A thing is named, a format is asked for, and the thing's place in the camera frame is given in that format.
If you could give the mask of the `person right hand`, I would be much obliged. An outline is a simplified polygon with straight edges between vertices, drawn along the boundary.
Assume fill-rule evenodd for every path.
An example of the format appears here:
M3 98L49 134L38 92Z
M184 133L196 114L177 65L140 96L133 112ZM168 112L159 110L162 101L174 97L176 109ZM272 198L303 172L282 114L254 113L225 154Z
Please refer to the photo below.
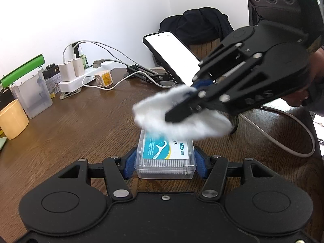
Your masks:
M282 97L291 107L299 107L309 97L308 88L312 82L320 82L323 79L323 47L309 57L310 83L304 88Z

